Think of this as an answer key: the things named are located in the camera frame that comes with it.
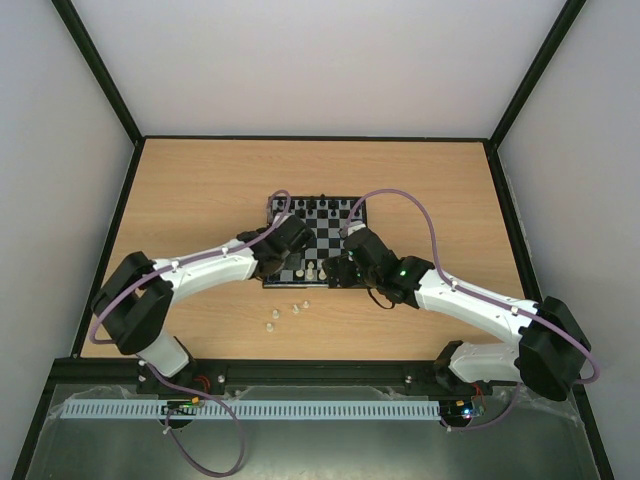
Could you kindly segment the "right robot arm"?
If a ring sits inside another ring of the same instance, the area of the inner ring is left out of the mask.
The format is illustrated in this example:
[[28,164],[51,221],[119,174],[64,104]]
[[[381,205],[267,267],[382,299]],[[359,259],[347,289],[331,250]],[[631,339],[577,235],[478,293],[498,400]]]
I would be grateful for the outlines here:
[[375,290],[392,305],[442,313],[497,338],[486,345],[449,343],[436,367],[443,389],[455,392],[477,381],[521,382],[548,400],[564,401],[579,381],[591,345],[561,300],[512,299],[452,278],[432,261],[396,256],[365,225],[350,229],[344,248],[322,263],[330,282]]

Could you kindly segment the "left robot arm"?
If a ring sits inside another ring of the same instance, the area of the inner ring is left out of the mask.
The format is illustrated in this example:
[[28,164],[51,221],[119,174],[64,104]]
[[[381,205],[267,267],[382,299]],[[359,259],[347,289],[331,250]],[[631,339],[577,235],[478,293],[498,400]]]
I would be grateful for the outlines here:
[[213,287],[277,273],[314,238],[303,220],[279,214],[267,228],[242,232],[195,254],[151,260],[134,252],[94,296],[91,310],[109,336],[107,344],[172,378],[193,363],[186,347],[164,327],[173,304]]

